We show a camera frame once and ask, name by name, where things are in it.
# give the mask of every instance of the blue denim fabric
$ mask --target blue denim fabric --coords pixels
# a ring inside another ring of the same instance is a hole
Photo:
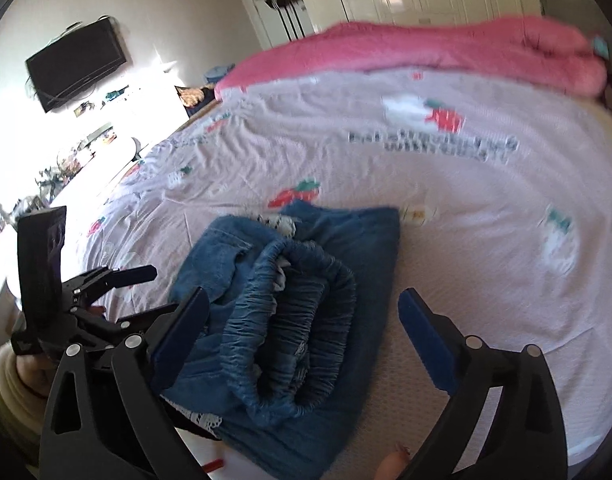
[[[291,265],[276,292],[280,257]],[[169,400],[219,416],[243,405],[265,427],[310,413],[330,395],[355,311],[346,266],[313,242],[228,216],[193,248],[172,300],[200,283],[211,300],[208,330],[164,393]]]
[[[230,388],[226,393],[224,389],[216,388],[213,398],[205,399],[214,409],[194,410],[190,406],[193,392],[209,391],[213,384],[210,381],[211,373],[217,373],[220,364],[223,364],[215,356],[219,353],[218,348],[230,319],[227,316],[233,313],[231,311],[227,315],[215,306],[213,319],[214,306],[211,306],[211,320],[206,336],[198,339],[189,357],[190,361],[187,361],[193,367],[193,370],[187,371],[210,370],[210,373],[195,376],[194,379],[186,375],[182,380],[183,389],[176,398],[171,398],[168,392],[165,395],[193,411],[216,413],[216,408],[222,409],[225,415],[222,416],[221,426],[214,430],[215,433],[278,480],[315,480],[326,472],[349,441],[368,394],[372,368],[387,318],[400,238],[400,220],[398,211],[392,208],[326,210],[304,202],[294,202],[281,213],[295,219],[296,242],[315,242],[327,255],[347,266],[355,277],[355,312],[346,339],[346,352],[332,393],[310,413],[286,418],[271,427],[260,427],[251,418],[247,406]],[[253,231],[254,235],[259,235],[259,245],[264,247],[281,238],[276,232],[256,228]],[[231,256],[235,254],[238,262],[247,261],[248,258],[257,259],[245,245],[251,238],[242,238],[238,233],[238,239],[242,242],[238,246],[225,244],[221,248],[205,247],[206,252],[202,251],[199,261],[211,262],[210,254],[214,256],[214,263],[206,266],[206,270],[195,269],[193,264],[187,266],[188,261],[185,262],[173,288],[173,299],[178,300],[195,285],[210,286],[213,294],[211,301],[219,297],[215,296],[218,293],[228,300],[236,299],[228,291],[226,280],[215,278],[215,270],[228,269],[224,275],[231,275],[231,283],[246,281],[253,269],[252,264],[246,266],[246,270],[243,266],[234,269],[234,265],[223,264],[224,260],[230,259],[221,250],[226,250]],[[188,280],[188,286],[183,283],[185,280]],[[315,281],[309,283],[309,293],[316,297],[320,293],[319,286]],[[210,344],[207,344],[208,338],[214,338]],[[310,366],[306,377],[312,370]]]

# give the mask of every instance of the strawberry print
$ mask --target strawberry print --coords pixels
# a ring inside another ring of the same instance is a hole
[[[279,208],[289,205],[295,200],[312,202],[320,195],[320,183],[314,179],[302,180],[297,186],[283,189],[269,203],[269,208]]]
[[[427,123],[434,122],[442,132],[457,134],[462,129],[464,118],[455,110],[434,108],[432,113],[426,118]]]
[[[88,230],[88,234],[86,235],[86,238],[90,238],[97,231],[99,231],[102,228],[102,225],[104,224],[105,221],[106,221],[106,217],[102,216],[102,218],[100,218],[93,225],[91,225],[90,229]]]
[[[222,124],[224,124],[225,122],[226,122],[226,119],[222,119],[221,121],[214,122],[213,124],[211,124],[210,126],[206,128],[206,133],[212,134],[217,128],[222,126]]]
[[[144,165],[144,161],[143,160],[140,160],[139,162],[136,162],[130,170],[126,171],[126,174],[122,177],[122,179],[127,178],[127,177],[137,173],[143,165]]]

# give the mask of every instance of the red object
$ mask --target red object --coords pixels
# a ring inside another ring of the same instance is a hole
[[[426,122],[435,122],[440,130],[450,134],[458,134],[462,129],[464,118],[455,110],[435,109],[433,113],[426,118]]]
[[[606,85],[606,66],[579,30],[521,16],[463,27],[342,23],[249,57],[219,82],[216,94],[221,98],[227,89],[328,70],[401,66],[502,76],[583,97],[598,96]]]
[[[126,171],[126,174],[122,178],[126,178],[127,176],[131,176],[132,174],[137,173],[141,167],[142,167],[142,162],[141,161],[136,162],[130,170]]]
[[[206,133],[210,134],[210,133],[214,132],[217,128],[219,128],[225,122],[226,122],[226,119],[221,119],[219,121],[215,121],[213,124],[208,126],[208,128],[206,128]]]
[[[204,470],[206,474],[208,474],[208,473],[217,471],[218,469],[221,469],[222,467],[224,467],[224,465],[225,465],[224,459],[219,458],[217,460],[213,460],[212,462],[209,462],[206,465],[203,465],[202,469]]]
[[[106,220],[106,218],[102,217],[99,220],[97,220],[93,225],[91,225],[90,229],[88,230],[88,234],[86,235],[86,237],[91,237],[97,231],[99,231],[101,229],[101,227],[102,227],[102,224],[104,223],[104,220]]]
[[[294,189],[283,189],[275,198],[273,198],[268,203],[268,207],[284,207],[285,205],[289,205],[289,203],[291,203],[296,198],[297,193]]]

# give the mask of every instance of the bed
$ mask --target bed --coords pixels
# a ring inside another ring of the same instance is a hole
[[[519,22],[519,32],[493,36],[425,30],[415,48],[393,27],[399,39],[381,30],[376,41],[382,54],[368,59],[353,47],[342,65],[330,43],[304,40],[302,51],[267,55],[277,67],[287,60],[280,77],[259,75],[265,57],[244,62],[218,88],[221,104],[158,144],[105,205],[68,225],[65,251],[80,266],[64,274],[155,265],[155,282],[104,298],[117,319],[166,303],[218,216],[269,217],[296,199],[396,206],[400,255],[371,393],[325,477],[368,480],[396,443],[414,452],[448,400],[398,322],[396,298],[410,286],[462,333],[544,350],[569,463],[583,462],[612,427],[612,117],[590,98],[602,75],[577,33],[557,25],[569,36],[555,38],[553,22]],[[328,40],[366,45],[378,26],[350,27]],[[393,46],[400,40],[404,54]],[[300,57],[314,49],[316,61]],[[544,70],[526,68],[529,54]],[[478,455],[495,397],[463,465]]]

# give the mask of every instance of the finger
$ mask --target finger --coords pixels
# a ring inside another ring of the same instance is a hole
[[[102,305],[93,305],[87,308],[93,316],[103,316],[106,313],[106,307]]]
[[[374,480],[396,480],[406,469],[410,457],[403,451],[396,451],[388,455],[380,464],[375,473]]]
[[[36,370],[51,370],[57,368],[57,364],[53,362],[46,354],[24,356],[28,361],[28,366]]]
[[[19,380],[27,388],[41,397],[47,397],[51,391],[52,370],[42,369],[38,366],[40,359],[36,356],[18,356],[16,361]]]

